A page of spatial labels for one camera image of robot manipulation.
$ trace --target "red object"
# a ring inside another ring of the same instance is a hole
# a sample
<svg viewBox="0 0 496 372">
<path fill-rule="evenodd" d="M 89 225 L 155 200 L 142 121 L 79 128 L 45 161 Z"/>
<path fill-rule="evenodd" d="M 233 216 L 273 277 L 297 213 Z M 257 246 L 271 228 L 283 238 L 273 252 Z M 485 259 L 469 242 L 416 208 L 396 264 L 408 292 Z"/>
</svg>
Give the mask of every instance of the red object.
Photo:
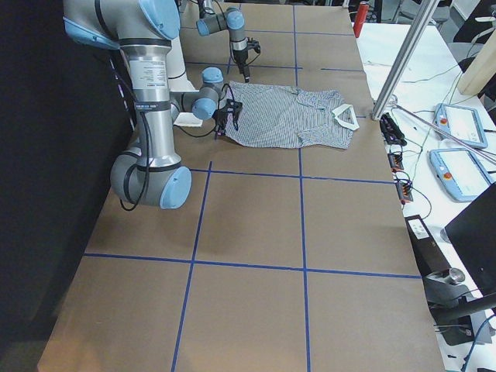
<svg viewBox="0 0 496 372">
<path fill-rule="evenodd" d="M 353 25 L 353 31 L 355 32 L 355 37 L 357 39 L 362 31 L 362 27 L 363 24 L 365 23 L 365 19 L 367 18 L 368 11 L 369 11 L 369 3 L 360 2 L 360 6 L 358 7 L 358 13 L 356 14 L 355 17 L 355 24 Z"/>
</svg>

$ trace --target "desk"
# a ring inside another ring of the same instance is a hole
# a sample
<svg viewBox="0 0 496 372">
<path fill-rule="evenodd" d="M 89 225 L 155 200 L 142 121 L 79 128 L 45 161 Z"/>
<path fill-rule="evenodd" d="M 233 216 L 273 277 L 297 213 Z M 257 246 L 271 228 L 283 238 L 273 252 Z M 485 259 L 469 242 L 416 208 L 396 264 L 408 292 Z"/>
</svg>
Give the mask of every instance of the desk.
<svg viewBox="0 0 496 372">
<path fill-rule="evenodd" d="M 379 95 L 401 43 L 408 32 L 408 28 L 409 26 L 405 25 L 363 25 L 363 31 L 357 43 L 364 70 L 367 73 L 370 92 L 374 98 L 377 98 Z M 455 67 L 451 71 L 429 81 L 418 83 L 408 83 L 407 81 L 430 78 L 454 66 L 456 66 L 456 61 L 453 59 L 439 32 L 434 26 L 428 26 L 401 78 L 401 83 L 394 92 L 398 96 L 398 104 L 403 105 L 406 109 L 413 112 L 418 110 L 434 110 L 435 105 L 446 97 L 450 89 L 453 89 L 457 77 L 460 76 L 460 69 Z M 448 102 L 450 98 L 451 94 L 445 98 L 445 102 Z M 478 110 L 485 129 L 494 129 L 494 123 L 477 97 L 470 98 L 462 96 L 456 91 L 451 102 L 454 104 L 461 101 L 463 101 L 461 105 Z M 413 141 L 422 143 L 427 135 L 428 128 L 399 110 L 394 110 L 394 115 L 398 119 L 398 124 L 406 138 L 411 140 L 405 147 L 405 150 L 418 152 L 419 147 Z M 420 112 L 418 115 L 427 121 L 432 121 L 433 119 L 433 113 L 431 112 Z M 489 142 L 488 150 L 494 152 L 496 149 L 496 136 L 488 133 L 487 140 Z M 432 213 L 425 220 L 425 224 L 434 235 L 446 259 L 452 267 L 459 267 L 467 273 L 454 248 L 441 239 L 440 230 L 460 213 L 468 203 L 456 203 L 448 197 L 430 169 L 427 157 L 427 150 L 449 147 L 460 146 L 449 140 L 440 141 L 434 132 L 427 136 L 424 151 L 418 161 L 414 186 L 425 193 L 432 203 Z M 414 153 L 405 153 L 403 163 L 406 172 L 411 176 L 415 173 L 414 169 L 417 157 L 418 155 Z M 490 171 L 494 169 L 494 166 L 487 161 L 483 160 L 482 163 L 486 169 Z M 405 206 L 404 215 L 426 215 L 429 210 L 427 201 L 415 192 L 414 199 L 415 202 Z M 477 287 L 468 275 L 466 285 L 469 289 Z M 474 295 L 477 297 L 481 294 L 477 291 L 474 292 Z M 451 347 L 446 345 L 441 335 L 438 335 L 438 341 L 446 369 L 459 370 L 463 364 L 463 357 L 467 355 L 470 348 L 470 344 Z M 476 346 L 470 360 L 469 371 L 476 371 L 477 366 L 492 370 L 496 369 L 496 345 L 494 343 L 491 345 Z M 456 355 L 457 358 L 448 358 L 448 354 Z"/>
<path fill-rule="evenodd" d="M 253 82 L 339 89 L 360 117 L 351 147 L 176 131 L 191 196 L 126 213 L 109 195 L 40 371 L 443 369 L 347 10 L 242 10 L 263 51 Z M 182 26 L 197 86 L 208 65 L 240 79 L 226 33 Z"/>
</svg>

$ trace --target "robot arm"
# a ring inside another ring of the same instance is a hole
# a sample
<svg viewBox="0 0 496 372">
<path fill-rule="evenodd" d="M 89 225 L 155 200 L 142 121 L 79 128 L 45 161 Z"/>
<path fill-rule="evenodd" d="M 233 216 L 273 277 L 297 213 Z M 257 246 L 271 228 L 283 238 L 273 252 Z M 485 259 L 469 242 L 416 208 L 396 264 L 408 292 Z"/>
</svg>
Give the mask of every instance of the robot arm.
<svg viewBox="0 0 496 372">
<path fill-rule="evenodd" d="M 232 51 L 232 59 L 238 66 L 239 73 L 245 78 L 245 82 L 250 82 L 250 67 L 248 60 L 248 50 L 255 50 L 260 54 L 260 44 L 258 41 L 249 39 L 245 35 L 245 19 L 238 8 L 227 8 L 222 14 L 215 14 L 212 7 L 212 0 L 198 0 L 198 10 L 200 19 L 196 22 L 198 33 L 207 36 L 227 29 L 229 31 L 229 48 Z"/>
<path fill-rule="evenodd" d="M 67 34 L 75 41 L 120 49 L 133 83 L 139 140 L 116 160 L 111 184 L 122 201 L 179 208 L 191 188 L 191 172 L 174 149 L 173 122 L 182 109 L 209 119 L 227 105 L 219 69 L 206 69 L 200 91 L 171 92 L 167 54 L 179 36 L 174 0 L 64 0 Z"/>
</svg>

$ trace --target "chair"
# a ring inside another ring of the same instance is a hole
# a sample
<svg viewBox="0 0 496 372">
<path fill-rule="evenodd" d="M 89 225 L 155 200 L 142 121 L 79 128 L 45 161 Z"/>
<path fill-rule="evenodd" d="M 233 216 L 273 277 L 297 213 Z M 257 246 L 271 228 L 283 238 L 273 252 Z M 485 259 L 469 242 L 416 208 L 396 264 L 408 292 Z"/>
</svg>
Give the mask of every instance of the chair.
<svg viewBox="0 0 496 372">
<path fill-rule="evenodd" d="M 440 2 L 434 14 L 432 15 L 432 20 L 436 23 L 436 27 L 441 29 L 443 23 L 450 19 L 450 7 L 448 6 L 451 2 Z M 398 23 L 398 18 L 405 17 L 408 19 L 414 19 L 420 9 L 420 1 L 417 0 L 400 0 L 396 12 L 393 15 L 393 23 Z"/>
</svg>

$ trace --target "blue cable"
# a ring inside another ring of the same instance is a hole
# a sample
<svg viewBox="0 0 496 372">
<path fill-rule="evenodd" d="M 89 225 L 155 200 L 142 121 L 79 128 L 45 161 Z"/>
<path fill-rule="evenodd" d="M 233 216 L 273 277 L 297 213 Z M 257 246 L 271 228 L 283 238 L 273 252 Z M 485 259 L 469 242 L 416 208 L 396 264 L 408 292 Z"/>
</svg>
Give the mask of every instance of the blue cable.
<svg viewBox="0 0 496 372">
<path fill-rule="evenodd" d="M 467 370 L 468 362 L 470 360 L 470 357 L 472 356 L 472 352 L 474 351 L 475 344 L 477 342 L 477 338 L 479 337 L 479 334 L 481 334 L 481 331 L 483 327 L 489 323 L 491 319 L 493 319 L 496 315 L 491 315 L 489 318 L 484 320 L 482 324 L 480 325 L 479 329 L 477 330 L 477 333 L 475 334 L 474 341 L 472 342 L 472 346 L 470 347 L 470 351 L 468 352 L 467 356 L 465 357 L 465 364 L 462 366 L 460 369 L 461 372 L 465 372 Z"/>
</svg>

